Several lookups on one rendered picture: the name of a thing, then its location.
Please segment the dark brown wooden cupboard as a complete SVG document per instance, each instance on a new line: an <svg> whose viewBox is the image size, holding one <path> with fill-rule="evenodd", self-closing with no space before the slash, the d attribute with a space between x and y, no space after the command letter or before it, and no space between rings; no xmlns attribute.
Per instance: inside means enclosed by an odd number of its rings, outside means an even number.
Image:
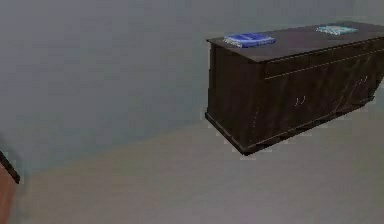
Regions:
<svg viewBox="0 0 384 224"><path fill-rule="evenodd" d="M364 107L384 79L384 26L348 21L271 32L275 43L237 48L209 39L206 119L243 155Z"/></svg>

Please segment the reddish brown wooden furniture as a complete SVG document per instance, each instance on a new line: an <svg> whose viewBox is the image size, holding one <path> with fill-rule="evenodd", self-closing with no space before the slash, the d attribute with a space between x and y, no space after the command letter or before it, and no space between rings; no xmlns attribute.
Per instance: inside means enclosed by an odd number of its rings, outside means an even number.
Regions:
<svg viewBox="0 0 384 224"><path fill-rule="evenodd" d="M20 175L0 151L0 224L8 224Z"/></svg>

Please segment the teal book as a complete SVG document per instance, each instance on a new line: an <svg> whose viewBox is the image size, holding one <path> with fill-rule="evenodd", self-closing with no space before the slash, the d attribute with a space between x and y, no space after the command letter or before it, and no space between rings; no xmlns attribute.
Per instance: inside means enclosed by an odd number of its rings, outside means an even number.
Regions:
<svg viewBox="0 0 384 224"><path fill-rule="evenodd" d="M357 29L344 26L320 26L316 28L316 31L331 35L345 35L356 33Z"/></svg>

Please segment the blue book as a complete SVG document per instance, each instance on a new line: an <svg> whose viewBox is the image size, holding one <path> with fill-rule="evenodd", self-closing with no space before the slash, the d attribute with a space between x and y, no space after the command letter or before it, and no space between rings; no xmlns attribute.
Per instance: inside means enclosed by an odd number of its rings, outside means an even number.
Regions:
<svg viewBox="0 0 384 224"><path fill-rule="evenodd" d="M223 41L239 48L248 48L273 44L276 39L259 33L242 33L225 36Z"/></svg>

